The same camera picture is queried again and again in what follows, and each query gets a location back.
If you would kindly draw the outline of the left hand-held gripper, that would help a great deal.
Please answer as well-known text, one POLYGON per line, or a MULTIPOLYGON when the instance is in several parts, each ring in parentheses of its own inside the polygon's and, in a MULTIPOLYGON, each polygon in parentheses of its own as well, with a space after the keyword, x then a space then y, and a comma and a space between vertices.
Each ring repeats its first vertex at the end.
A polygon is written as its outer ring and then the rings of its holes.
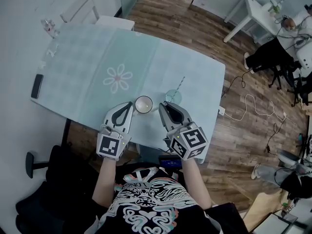
POLYGON ((119 161, 128 143, 134 106, 132 102, 119 104, 109 110, 97 135, 96 154, 119 161))

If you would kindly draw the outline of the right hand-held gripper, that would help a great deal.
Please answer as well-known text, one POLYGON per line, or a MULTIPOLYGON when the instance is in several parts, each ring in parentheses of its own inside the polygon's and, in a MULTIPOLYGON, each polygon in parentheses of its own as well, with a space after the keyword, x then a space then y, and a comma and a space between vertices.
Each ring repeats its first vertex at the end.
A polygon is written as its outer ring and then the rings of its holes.
POLYGON ((208 141, 201 127, 191 122, 189 113, 179 105, 165 101, 158 109, 167 136, 163 139, 171 152, 182 160, 199 158, 208 150, 208 141))

